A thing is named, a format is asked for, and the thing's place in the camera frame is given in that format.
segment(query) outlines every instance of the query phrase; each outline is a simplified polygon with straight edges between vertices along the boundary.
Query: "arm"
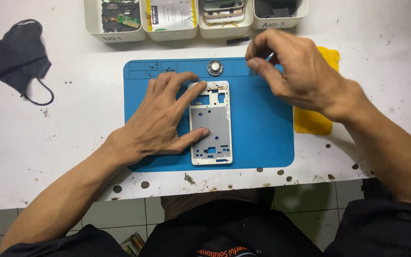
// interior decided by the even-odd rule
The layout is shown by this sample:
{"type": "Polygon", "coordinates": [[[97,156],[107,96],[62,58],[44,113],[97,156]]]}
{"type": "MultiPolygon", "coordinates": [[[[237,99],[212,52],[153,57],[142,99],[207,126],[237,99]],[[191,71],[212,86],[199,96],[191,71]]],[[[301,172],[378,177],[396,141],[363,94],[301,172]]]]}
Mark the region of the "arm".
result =
{"type": "Polygon", "coordinates": [[[411,202],[411,136],[381,114],[357,82],[332,69],[310,39],[267,30],[254,44],[258,57],[252,57],[249,47],[247,65],[267,80],[272,92],[343,123],[381,182],[399,201],[411,202]],[[283,74],[275,64],[282,65],[283,74]]]}
{"type": "Polygon", "coordinates": [[[206,128],[181,137],[176,130],[185,109],[206,83],[196,84],[177,101],[175,95],[183,82],[197,79],[191,72],[162,73],[151,79],[144,100],[128,122],[31,202],[8,229],[1,251],[17,243],[37,243],[64,235],[82,219],[120,167],[135,164],[147,155],[178,154],[207,136],[210,131],[206,128]]]}

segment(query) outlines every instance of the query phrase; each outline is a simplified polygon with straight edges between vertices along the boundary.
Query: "white storage bin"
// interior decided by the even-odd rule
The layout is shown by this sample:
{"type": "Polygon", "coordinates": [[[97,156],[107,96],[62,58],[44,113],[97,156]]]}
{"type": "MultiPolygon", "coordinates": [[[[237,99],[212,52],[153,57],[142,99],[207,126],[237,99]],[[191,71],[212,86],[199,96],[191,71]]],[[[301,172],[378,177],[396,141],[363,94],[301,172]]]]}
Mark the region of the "white storage bin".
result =
{"type": "Polygon", "coordinates": [[[136,31],[104,33],[102,28],[102,1],[83,0],[85,12],[85,28],[95,38],[104,43],[141,41],[145,39],[142,25],[136,31]]]}
{"type": "MultiPolygon", "coordinates": [[[[255,9],[255,2],[252,0],[253,9],[255,9]]],[[[255,29],[268,29],[268,28],[291,28],[296,26],[302,18],[304,18],[309,12],[308,0],[297,0],[297,10],[293,14],[293,17],[287,18],[267,18],[261,19],[256,17],[253,12],[253,24],[255,29]]]]}
{"type": "Polygon", "coordinates": [[[197,0],[193,0],[195,3],[195,15],[196,23],[195,27],[185,30],[163,30],[163,31],[148,31],[148,20],[146,17],[147,12],[147,1],[140,0],[141,3],[141,21],[142,27],[145,32],[151,37],[154,41],[168,41],[168,40],[179,40],[179,39],[190,39],[196,37],[198,32],[198,3],[197,0]]]}
{"type": "Polygon", "coordinates": [[[197,0],[198,2],[198,13],[199,13],[199,32],[203,38],[228,38],[228,37],[244,37],[248,34],[250,26],[253,22],[253,0],[244,0],[245,4],[245,17],[238,23],[238,26],[231,24],[214,25],[207,26],[204,22],[204,12],[202,8],[202,0],[197,0]]]}

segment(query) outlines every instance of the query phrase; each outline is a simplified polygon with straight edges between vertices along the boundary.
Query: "stain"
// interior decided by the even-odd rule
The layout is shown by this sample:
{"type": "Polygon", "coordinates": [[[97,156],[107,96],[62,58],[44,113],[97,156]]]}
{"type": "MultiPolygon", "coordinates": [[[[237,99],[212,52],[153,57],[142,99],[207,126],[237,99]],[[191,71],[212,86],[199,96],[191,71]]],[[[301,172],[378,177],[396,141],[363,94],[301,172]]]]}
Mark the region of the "stain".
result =
{"type": "Polygon", "coordinates": [[[149,186],[150,186],[150,183],[148,183],[147,181],[144,181],[144,182],[141,183],[141,187],[142,187],[143,189],[146,189],[146,188],[148,188],[149,186]]]}
{"type": "Polygon", "coordinates": [[[190,183],[191,186],[196,184],[196,182],[193,180],[193,178],[186,175],[186,173],[185,173],[185,181],[188,181],[188,183],[190,183]]]}
{"type": "Polygon", "coordinates": [[[113,190],[115,193],[120,193],[122,191],[122,187],[117,185],[117,186],[114,186],[113,190]]]}

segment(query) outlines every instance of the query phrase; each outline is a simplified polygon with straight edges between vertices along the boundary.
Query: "blue silicone mat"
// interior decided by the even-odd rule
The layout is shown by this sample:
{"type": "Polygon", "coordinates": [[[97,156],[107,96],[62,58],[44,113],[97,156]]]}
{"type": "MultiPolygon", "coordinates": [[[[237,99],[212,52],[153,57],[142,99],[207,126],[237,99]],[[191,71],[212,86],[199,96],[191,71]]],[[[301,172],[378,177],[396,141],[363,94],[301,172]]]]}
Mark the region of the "blue silicone mat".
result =
{"type": "MultiPolygon", "coordinates": [[[[201,80],[229,82],[233,163],[222,165],[191,164],[188,147],[179,155],[155,155],[130,166],[134,172],[286,167],[294,160],[293,108],[275,97],[259,76],[250,75],[244,58],[218,59],[223,73],[212,76],[207,64],[212,59],[134,60],[123,68],[125,122],[145,96],[148,80],[158,74],[191,71],[201,80]]],[[[177,98],[186,90],[185,83],[177,98]]],[[[188,109],[177,127],[179,136],[190,131],[188,109]]]]}

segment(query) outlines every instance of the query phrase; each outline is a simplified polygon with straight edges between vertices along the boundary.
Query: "black t-shirt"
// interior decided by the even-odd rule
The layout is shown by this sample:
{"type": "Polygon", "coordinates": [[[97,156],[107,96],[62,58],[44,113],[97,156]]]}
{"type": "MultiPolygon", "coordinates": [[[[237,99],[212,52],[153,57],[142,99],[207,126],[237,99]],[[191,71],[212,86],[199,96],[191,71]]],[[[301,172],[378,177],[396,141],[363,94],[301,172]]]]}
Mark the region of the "black t-shirt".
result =
{"type": "MultiPolygon", "coordinates": [[[[17,244],[1,257],[128,257],[92,225],[77,234],[17,244]]],[[[291,221],[256,204],[217,200],[159,224],[140,257],[411,256],[411,203],[350,202],[334,242],[322,253],[291,221]]]]}

